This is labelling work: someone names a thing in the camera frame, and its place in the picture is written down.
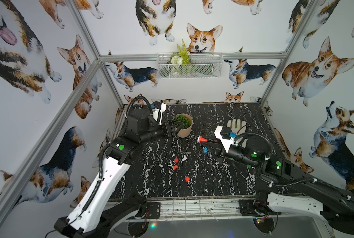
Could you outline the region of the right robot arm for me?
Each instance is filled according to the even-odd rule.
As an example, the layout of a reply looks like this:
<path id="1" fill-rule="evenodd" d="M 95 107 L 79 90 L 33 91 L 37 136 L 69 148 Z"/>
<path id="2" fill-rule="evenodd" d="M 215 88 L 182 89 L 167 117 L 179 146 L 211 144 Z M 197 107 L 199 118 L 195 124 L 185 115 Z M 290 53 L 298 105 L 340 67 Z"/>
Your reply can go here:
<path id="1" fill-rule="evenodd" d="M 354 190 L 348 191 L 318 179 L 290 161 L 273 155 L 272 143 L 255 132 L 235 135 L 218 133 L 215 138 L 198 137 L 198 143 L 219 162 L 240 163 L 255 169 L 256 177 L 269 187 L 292 188 L 304 197 L 259 192 L 254 203 L 264 215 L 288 212 L 318 218 L 331 228 L 354 235 Z"/>

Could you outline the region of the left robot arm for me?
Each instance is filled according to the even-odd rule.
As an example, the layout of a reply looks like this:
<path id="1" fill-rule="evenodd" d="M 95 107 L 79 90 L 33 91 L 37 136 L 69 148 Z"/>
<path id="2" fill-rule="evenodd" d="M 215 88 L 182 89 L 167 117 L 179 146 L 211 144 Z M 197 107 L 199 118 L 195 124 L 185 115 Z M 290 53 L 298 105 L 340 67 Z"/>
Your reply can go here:
<path id="1" fill-rule="evenodd" d="M 123 175 L 135 160 L 135 152 L 143 144 L 162 138 L 173 138 L 179 130 L 173 121 L 162 122 L 166 104 L 149 103 L 133 109 L 128 105 L 123 128 L 99 154 L 98 174 L 77 207 L 67 217 L 57 220 L 54 230 L 68 238 L 106 238 L 120 223 L 130 217 L 142 218 L 147 199 L 137 193 L 106 210 L 105 206 Z"/>

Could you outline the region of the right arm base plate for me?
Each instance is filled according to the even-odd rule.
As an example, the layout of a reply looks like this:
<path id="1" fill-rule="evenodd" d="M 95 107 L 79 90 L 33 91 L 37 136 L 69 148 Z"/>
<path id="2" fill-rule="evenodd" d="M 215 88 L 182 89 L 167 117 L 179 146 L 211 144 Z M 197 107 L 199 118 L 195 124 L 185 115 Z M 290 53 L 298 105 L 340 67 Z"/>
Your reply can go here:
<path id="1" fill-rule="evenodd" d="M 240 213 L 243 216 L 265 217 L 268 215 L 281 215 L 281 212 L 275 212 L 268 207 L 267 201 L 255 199 L 239 200 Z"/>

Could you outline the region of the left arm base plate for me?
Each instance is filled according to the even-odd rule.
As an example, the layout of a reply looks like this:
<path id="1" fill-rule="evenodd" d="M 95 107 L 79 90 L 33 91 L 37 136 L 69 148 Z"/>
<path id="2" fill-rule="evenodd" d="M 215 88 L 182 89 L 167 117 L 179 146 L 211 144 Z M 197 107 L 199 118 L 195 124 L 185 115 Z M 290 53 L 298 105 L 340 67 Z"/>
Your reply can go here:
<path id="1" fill-rule="evenodd" d="M 159 219 L 161 214 L 160 202 L 146 202 L 142 205 L 141 218 L 142 219 Z"/>

